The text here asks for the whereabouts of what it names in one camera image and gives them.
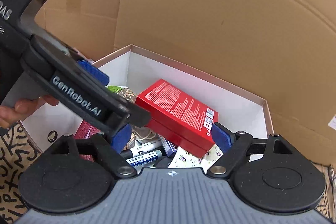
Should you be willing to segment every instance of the brown tape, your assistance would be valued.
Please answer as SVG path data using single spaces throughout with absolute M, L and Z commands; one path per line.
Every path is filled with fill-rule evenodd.
M 68 13 L 80 13 L 82 8 L 82 0 L 67 0 L 66 9 Z

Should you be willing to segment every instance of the white label on red box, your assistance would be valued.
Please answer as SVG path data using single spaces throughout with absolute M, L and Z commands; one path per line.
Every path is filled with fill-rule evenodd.
M 328 123 L 328 126 L 330 126 L 332 129 L 336 130 L 336 115 L 332 118 L 332 120 Z

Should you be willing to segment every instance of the barcode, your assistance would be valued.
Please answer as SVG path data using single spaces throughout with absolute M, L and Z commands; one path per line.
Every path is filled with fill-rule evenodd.
M 208 122 L 209 124 L 212 124 L 212 119 L 209 117 L 205 116 L 205 121 Z
M 207 116 L 210 117 L 211 119 L 213 119 L 213 115 L 215 114 L 215 112 L 211 109 L 207 109 Z

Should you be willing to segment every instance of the cardboard flap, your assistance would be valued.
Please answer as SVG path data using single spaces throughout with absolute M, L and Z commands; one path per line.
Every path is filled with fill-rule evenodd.
M 296 148 L 336 163 L 335 150 L 314 145 L 336 145 L 335 9 L 334 0 L 121 0 L 115 46 L 135 44 L 267 99 L 290 124 L 275 131 L 313 133 L 309 151 Z

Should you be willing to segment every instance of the blue gripper pad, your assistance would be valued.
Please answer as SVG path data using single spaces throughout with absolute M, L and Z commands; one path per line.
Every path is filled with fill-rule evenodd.
M 117 132 L 117 134 L 113 137 L 111 146 L 114 150 L 116 150 L 119 154 L 127 145 L 132 136 L 132 127 L 127 124 L 121 130 Z
M 77 61 L 77 63 L 86 70 L 89 74 L 91 74 L 93 77 L 95 77 L 100 83 L 103 85 L 108 85 L 110 82 L 110 78 L 108 75 L 100 71 L 95 66 L 92 66 L 89 62 L 86 60 Z
M 236 140 L 235 134 L 219 122 L 212 125 L 211 137 L 223 153 L 226 153 Z

